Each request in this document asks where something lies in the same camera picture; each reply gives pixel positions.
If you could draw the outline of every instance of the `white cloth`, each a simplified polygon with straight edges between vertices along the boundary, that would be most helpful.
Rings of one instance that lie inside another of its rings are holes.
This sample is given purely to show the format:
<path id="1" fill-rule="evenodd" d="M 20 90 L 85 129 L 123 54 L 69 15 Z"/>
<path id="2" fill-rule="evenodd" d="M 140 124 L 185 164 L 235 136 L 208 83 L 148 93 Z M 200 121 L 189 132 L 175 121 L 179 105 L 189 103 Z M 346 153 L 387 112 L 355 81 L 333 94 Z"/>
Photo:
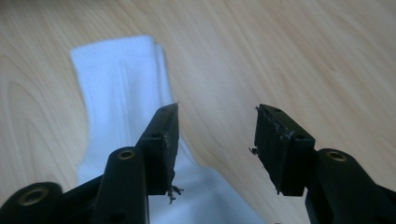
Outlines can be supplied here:
<path id="1" fill-rule="evenodd" d="M 89 144 L 78 168 L 83 184 L 103 173 L 108 155 L 133 147 L 155 111 L 173 103 L 163 49 L 142 35 L 106 40 L 71 51 L 89 119 Z M 184 189 L 169 205 L 149 196 L 150 223 L 262 223 L 236 191 L 199 166 L 180 138 L 173 184 Z"/>

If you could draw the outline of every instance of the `wooden table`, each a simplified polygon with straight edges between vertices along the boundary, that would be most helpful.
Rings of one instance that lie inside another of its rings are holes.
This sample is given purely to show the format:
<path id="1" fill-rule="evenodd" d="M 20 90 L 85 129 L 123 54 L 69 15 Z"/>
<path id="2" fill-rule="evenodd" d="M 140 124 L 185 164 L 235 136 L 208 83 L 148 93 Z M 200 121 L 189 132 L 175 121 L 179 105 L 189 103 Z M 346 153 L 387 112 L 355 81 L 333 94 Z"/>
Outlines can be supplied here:
<path id="1" fill-rule="evenodd" d="M 1 0 L 0 203 L 38 181 L 76 186 L 88 127 L 70 49 L 141 34 L 164 47 L 195 159 L 268 223 L 308 219 L 248 151 L 258 104 L 396 190 L 395 1 Z"/>

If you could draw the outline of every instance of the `wood grain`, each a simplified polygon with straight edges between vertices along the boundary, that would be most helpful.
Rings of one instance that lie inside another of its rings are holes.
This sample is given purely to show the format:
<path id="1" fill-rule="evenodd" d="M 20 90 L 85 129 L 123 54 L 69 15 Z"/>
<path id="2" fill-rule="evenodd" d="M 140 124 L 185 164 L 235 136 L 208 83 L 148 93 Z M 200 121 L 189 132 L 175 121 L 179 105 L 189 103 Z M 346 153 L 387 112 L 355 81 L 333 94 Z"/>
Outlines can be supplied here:
<path id="1" fill-rule="evenodd" d="M 396 190 L 396 4 L 391 0 L 0 1 L 0 203 L 15 190 L 76 185 L 87 144 L 69 51 L 153 35 L 180 127 L 268 223 L 307 223 L 252 156 L 260 103 L 282 108 Z"/>

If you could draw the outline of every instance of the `light wood surface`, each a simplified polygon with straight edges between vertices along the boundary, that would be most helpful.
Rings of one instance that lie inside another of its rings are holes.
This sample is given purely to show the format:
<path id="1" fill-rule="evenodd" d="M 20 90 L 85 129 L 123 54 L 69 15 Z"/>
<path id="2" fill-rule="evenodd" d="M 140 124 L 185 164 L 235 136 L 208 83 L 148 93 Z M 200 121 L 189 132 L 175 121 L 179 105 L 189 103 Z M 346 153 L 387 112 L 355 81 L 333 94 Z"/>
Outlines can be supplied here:
<path id="1" fill-rule="evenodd" d="M 141 34 L 164 47 L 195 159 L 268 223 L 308 219 L 304 199 L 277 196 L 248 151 L 260 103 L 396 190 L 395 1 L 10 0 L 0 1 L 0 203 L 38 181 L 76 186 L 88 127 L 69 51 Z"/>

